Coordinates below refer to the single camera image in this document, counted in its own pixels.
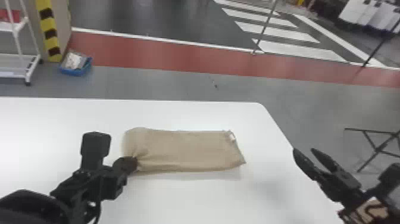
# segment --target shelf leg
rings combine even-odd
[[[9,0],[4,0],[4,2],[5,2],[5,6],[7,8],[8,18],[10,18],[12,35],[14,37],[15,44],[17,45],[18,56],[20,57],[20,61],[21,61],[21,68],[24,69],[24,60],[22,58],[22,50],[21,50],[20,40],[18,40],[18,34],[17,34],[17,32],[15,32],[15,24],[14,24],[13,14],[11,13],[10,2],[9,2]]]
[[[20,0],[20,4],[22,7],[22,11],[24,12],[24,16],[28,17],[28,13],[26,11],[25,3],[23,2],[23,0]],[[33,33],[32,24],[30,23],[29,17],[28,17],[28,27],[29,27],[30,35],[32,36],[33,44],[35,45],[36,54],[39,55],[40,52],[39,52],[38,43],[36,42],[36,37],[35,37],[35,34]]]

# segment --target metal stand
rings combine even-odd
[[[14,22],[9,0],[4,1],[10,22],[0,22],[0,32],[12,34],[18,54],[0,54],[0,77],[24,79],[25,85],[29,86],[30,77],[34,69],[36,68],[37,64],[42,62],[39,48],[36,43],[36,38],[33,34],[32,25],[30,24],[23,0],[20,0],[20,4],[22,7],[22,12],[24,13],[24,18],[19,23]],[[28,25],[29,27],[33,44],[35,45],[36,55],[23,55],[22,53],[19,41],[19,33],[25,25]]]
[[[357,170],[357,173],[361,172],[368,164],[371,163],[371,161],[377,157],[380,153],[386,154],[392,157],[400,158],[400,154],[394,154],[390,153],[388,151],[384,151],[384,149],[387,147],[388,143],[394,139],[397,139],[397,144],[400,150],[400,130],[397,132],[381,132],[379,130],[368,130],[368,129],[356,129],[356,128],[345,128],[345,130],[351,130],[354,132],[362,132],[364,134],[365,138],[368,140],[369,144],[371,145],[372,149],[374,150],[374,153],[371,155],[371,157]],[[390,135],[390,137],[385,140],[382,144],[380,145],[375,145],[375,143],[372,141],[368,133],[381,133],[381,134],[387,134]]]
[[[389,31],[389,34],[386,35],[385,37],[382,38],[382,41],[379,43],[379,45],[374,49],[374,51],[371,53],[370,57],[364,62],[364,64],[362,65],[363,67],[365,67],[368,62],[370,62],[371,58],[374,57],[374,55],[376,54],[376,52],[380,49],[380,47],[387,41],[390,39],[390,35],[393,33],[393,31],[396,29],[396,27],[400,24],[400,18],[399,20],[396,22],[396,24],[391,28],[391,30]]]
[[[254,50],[253,50],[252,54],[255,54],[255,51],[257,50],[257,46],[260,44],[261,38],[263,38],[264,31],[267,28],[268,24],[270,23],[271,17],[272,17],[272,15],[273,15],[273,13],[274,13],[274,11],[276,9],[276,5],[278,4],[278,2],[279,2],[279,0],[275,0],[274,4],[272,6],[272,9],[270,11],[270,14],[268,15],[267,21],[265,21],[264,27],[262,28],[262,31],[260,33],[260,36],[259,36],[258,40],[257,40],[257,43],[255,44],[255,47],[254,47]]]

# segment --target metal pole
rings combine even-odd
[[[379,45],[375,48],[375,50],[371,53],[370,57],[367,59],[367,61],[364,62],[362,65],[365,67],[368,62],[370,62],[371,58],[376,54],[376,52],[380,49],[380,47],[388,40],[390,39],[390,35],[393,33],[393,31],[396,29],[396,27],[400,24],[400,18],[396,22],[396,24],[392,27],[392,29],[389,31],[389,34],[387,34],[385,37],[382,38],[382,41],[379,43]]]
[[[275,11],[275,8],[276,8],[276,5],[278,4],[278,2],[279,2],[279,0],[275,0],[274,5],[272,6],[272,9],[270,11],[270,14],[268,15],[267,21],[265,21],[265,25],[262,28],[262,31],[260,33],[260,37],[258,38],[257,43],[255,44],[255,47],[254,47],[254,50],[253,50],[252,54],[255,54],[255,51],[257,50],[257,46],[258,46],[258,44],[260,44],[261,38],[263,38],[264,31],[267,28],[267,25],[270,23],[271,17],[273,15],[274,11]]]
[[[22,50],[21,50],[20,40],[18,39],[18,31],[16,31],[16,29],[15,29],[14,17],[13,17],[13,14],[11,13],[10,2],[9,2],[9,0],[5,0],[4,2],[5,2],[5,7],[7,9],[8,19],[10,20],[10,24],[11,24],[12,36],[14,37],[15,45],[17,46],[18,57],[20,58],[20,62],[21,62],[21,68],[23,68],[24,60],[22,58]]]
[[[25,3],[23,2],[23,0],[20,0],[20,4],[21,4],[21,7],[22,7],[22,11],[24,12],[24,16],[28,18],[28,22],[27,22],[28,24],[27,25],[29,27],[30,35],[32,37],[33,44],[35,46],[36,54],[39,55],[40,52],[39,52],[38,43],[36,42],[36,37],[35,37],[35,34],[33,33],[32,24],[30,23],[28,12],[26,11]]]

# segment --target white table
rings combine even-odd
[[[112,136],[105,164],[120,156],[125,130],[232,130],[247,164],[225,172],[129,178],[100,223],[342,223],[340,208],[297,168],[292,146],[268,111],[250,102],[0,98],[0,197],[48,194],[80,166],[89,131]]]

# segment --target tripod leg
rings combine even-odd
[[[369,135],[365,131],[363,131],[362,133],[364,134],[365,138],[367,138],[367,140],[370,143],[370,145],[372,146],[372,148],[375,150],[376,146],[375,146],[374,142],[372,141],[372,139],[369,137]]]
[[[375,151],[375,153],[357,170],[357,173],[361,172],[371,161],[379,154],[380,151]]]
[[[397,146],[399,147],[399,150],[400,150],[400,139],[398,136],[397,136]]]

